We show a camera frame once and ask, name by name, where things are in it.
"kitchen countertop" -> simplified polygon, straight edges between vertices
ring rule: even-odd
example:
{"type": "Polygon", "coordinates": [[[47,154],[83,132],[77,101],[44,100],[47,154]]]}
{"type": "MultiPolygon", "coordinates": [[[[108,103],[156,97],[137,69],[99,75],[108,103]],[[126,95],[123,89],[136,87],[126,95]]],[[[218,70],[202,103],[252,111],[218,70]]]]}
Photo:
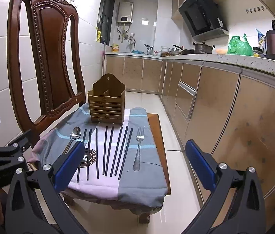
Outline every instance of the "kitchen countertop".
{"type": "Polygon", "coordinates": [[[147,54],[131,54],[131,53],[113,53],[106,52],[106,55],[125,55],[139,56],[145,58],[162,59],[162,60],[195,60],[224,63],[229,65],[237,65],[245,68],[255,68],[264,72],[275,74],[275,60],[259,58],[253,56],[236,55],[236,54],[185,54],[174,55],[168,57],[158,57],[147,54]]]}

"water heater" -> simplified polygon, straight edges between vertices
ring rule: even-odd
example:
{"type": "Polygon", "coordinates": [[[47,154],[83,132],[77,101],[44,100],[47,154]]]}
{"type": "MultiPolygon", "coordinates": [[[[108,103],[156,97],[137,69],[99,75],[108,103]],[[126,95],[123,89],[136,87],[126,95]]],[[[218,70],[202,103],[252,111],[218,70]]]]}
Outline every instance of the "water heater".
{"type": "Polygon", "coordinates": [[[120,2],[117,23],[132,23],[132,2],[120,2]]]}

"metal spoon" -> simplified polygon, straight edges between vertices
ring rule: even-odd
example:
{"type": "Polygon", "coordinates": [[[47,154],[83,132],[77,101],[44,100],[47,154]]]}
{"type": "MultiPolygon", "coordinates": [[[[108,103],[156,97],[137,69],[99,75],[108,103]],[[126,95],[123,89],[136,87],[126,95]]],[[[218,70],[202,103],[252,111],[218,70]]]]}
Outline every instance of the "metal spoon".
{"type": "Polygon", "coordinates": [[[67,144],[66,148],[64,149],[63,153],[62,154],[66,154],[69,150],[69,147],[71,146],[71,143],[78,139],[81,135],[81,129],[80,127],[75,127],[73,129],[73,131],[71,132],[71,140],[69,141],[69,143],[67,144]]]}

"fork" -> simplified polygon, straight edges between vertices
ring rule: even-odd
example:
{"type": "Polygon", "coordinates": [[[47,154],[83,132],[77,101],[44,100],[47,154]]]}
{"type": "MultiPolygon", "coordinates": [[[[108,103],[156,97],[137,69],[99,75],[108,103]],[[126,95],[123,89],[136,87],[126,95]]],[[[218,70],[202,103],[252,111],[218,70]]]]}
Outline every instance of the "fork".
{"type": "Polygon", "coordinates": [[[144,140],[144,127],[138,128],[137,130],[137,154],[135,156],[134,164],[133,164],[133,170],[135,172],[138,172],[140,170],[140,163],[141,163],[141,142],[144,140]]]}

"dish soap bottle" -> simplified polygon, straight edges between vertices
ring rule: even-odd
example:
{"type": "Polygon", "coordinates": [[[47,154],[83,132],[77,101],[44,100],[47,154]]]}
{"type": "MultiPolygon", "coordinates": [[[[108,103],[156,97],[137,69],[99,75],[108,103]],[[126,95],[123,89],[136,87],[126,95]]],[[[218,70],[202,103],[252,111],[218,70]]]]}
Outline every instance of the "dish soap bottle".
{"type": "Polygon", "coordinates": [[[97,42],[101,41],[101,30],[98,30],[98,38],[96,40],[97,42]]]}

